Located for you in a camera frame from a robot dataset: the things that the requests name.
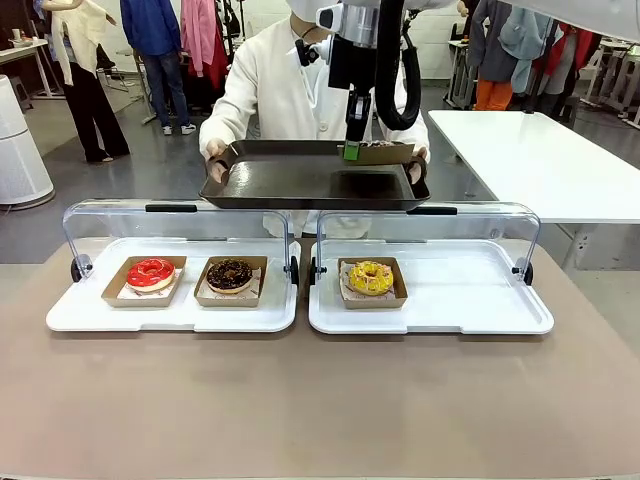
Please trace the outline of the person's right hand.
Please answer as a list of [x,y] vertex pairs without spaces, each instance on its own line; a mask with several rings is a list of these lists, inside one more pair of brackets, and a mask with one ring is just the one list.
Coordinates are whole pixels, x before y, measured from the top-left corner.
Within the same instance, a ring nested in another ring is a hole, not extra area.
[[224,176],[228,171],[228,166],[222,159],[222,155],[226,150],[227,144],[223,140],[217,138],[210,140],[205,148],[205,165],[207,173],[219,184],[223,182]]

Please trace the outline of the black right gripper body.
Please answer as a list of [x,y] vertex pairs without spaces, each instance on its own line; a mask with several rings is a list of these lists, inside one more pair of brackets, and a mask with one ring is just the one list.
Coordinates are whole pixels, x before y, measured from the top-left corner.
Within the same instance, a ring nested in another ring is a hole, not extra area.
[[328,62],[331,88],[370,92],[375,84],[377,50],[334,35]]

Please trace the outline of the person's left hand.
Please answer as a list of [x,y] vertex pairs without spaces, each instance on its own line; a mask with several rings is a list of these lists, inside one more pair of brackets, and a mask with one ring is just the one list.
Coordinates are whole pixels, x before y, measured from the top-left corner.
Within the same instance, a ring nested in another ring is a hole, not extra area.
[[423,181],[427,175],[429,166],[429,150],[420,147],[411,157],[411,161],[406,166],[406,173],[412,185]]

